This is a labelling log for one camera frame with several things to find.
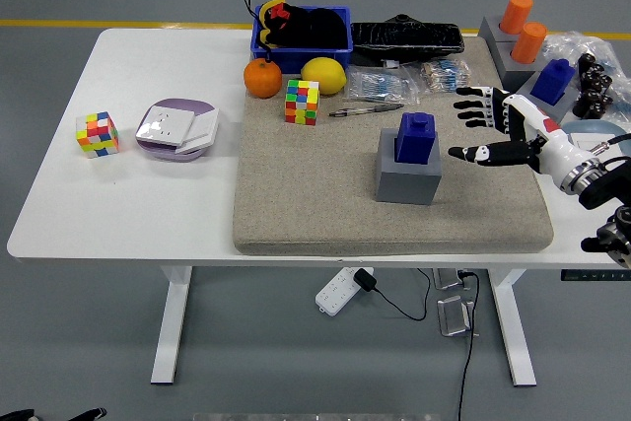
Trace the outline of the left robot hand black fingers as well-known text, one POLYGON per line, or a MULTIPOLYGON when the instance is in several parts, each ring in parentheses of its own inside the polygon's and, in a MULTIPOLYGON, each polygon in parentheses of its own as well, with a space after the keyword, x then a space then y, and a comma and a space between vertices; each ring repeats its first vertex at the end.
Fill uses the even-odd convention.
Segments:
MULTIPOLYGON (((93 408, 79 415, 70 418, 70 421, 95 421, 104 418, 107 412, 104 408, 93 408)), ((2 414, 1 421, 39 421, 40 418, 35 415, 35 411, 32 408, 12 411, 6 414, 2 414)))

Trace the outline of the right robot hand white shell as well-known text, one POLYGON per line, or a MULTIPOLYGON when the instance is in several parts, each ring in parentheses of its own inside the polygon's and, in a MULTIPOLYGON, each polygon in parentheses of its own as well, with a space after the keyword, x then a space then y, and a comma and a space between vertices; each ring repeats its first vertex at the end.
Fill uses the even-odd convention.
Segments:
POLYGON ((561 127, 522 95, 493 87, 463 87, 460 96, 477 96, 476 101, 454 103, 457 117, 469 128, 490 127, 509 139, 479 146, 451 147, 449 155, 485 167, 528 165, 535 172, 550 175, 557 186, 573 170, 590 166, 596 156, 570 142, 561 127))

